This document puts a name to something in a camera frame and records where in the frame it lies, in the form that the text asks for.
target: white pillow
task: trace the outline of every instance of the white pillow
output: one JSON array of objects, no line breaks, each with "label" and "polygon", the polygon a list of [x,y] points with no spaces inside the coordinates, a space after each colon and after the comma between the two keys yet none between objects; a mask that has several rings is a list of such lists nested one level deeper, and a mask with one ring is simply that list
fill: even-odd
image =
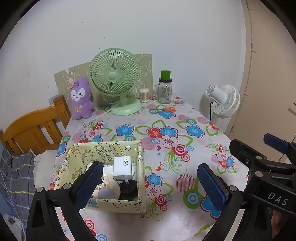
[{"label": "white pillow", "polygon": [[56,154],[57,150],[47,150],[34,158],[35,188],[44,187],[45,190],[49,190]]}]

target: green cap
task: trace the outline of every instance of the green cap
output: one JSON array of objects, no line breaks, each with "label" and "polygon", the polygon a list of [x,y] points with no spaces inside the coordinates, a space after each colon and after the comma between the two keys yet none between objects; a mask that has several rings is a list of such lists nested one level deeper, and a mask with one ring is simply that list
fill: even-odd
[{"label": "green cap", "polygon": [[170,80],[170,70],[161,71],[161,80]]}]

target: fan base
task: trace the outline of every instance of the fan base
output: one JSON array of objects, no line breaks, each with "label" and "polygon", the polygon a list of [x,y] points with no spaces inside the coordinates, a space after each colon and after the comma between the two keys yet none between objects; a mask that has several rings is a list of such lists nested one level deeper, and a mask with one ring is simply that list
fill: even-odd
[{"label": "fan base", "polygon": [[138,99],[127,98],[126,100],[127,105],[122,106],[122,104],[120,103],[118,106],[114,107],[115,105],[117,105],[117,103],[120,102],[120,100],[116,101],[112,105],[112,107],[114,108],[111,110],[111,113],[115,115],[130,115],[142,108],[142,103]]}]

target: door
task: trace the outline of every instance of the door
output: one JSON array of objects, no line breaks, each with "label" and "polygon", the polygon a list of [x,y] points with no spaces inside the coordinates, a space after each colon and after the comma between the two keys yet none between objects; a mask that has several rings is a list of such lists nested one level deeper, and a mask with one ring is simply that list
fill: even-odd
[{"label": "door", "polygon": [[282,154],[265,145],[263,136],[271,133],[291,142],[296,135],[296,44],[264,4],[247,3],[252,29],[250,74],[229,138],[278,161]]}]

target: human hand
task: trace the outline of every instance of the human hand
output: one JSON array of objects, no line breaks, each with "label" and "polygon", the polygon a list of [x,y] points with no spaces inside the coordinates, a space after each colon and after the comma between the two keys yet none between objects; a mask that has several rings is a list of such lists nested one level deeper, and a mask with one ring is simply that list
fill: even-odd
[{"label": "human hand", "polygon": [[271,218],[271,230],[272,230],[272,238],[280,232],[279,223],[281,221],[281,213],[275,210],[272,210],[272,218]]}]

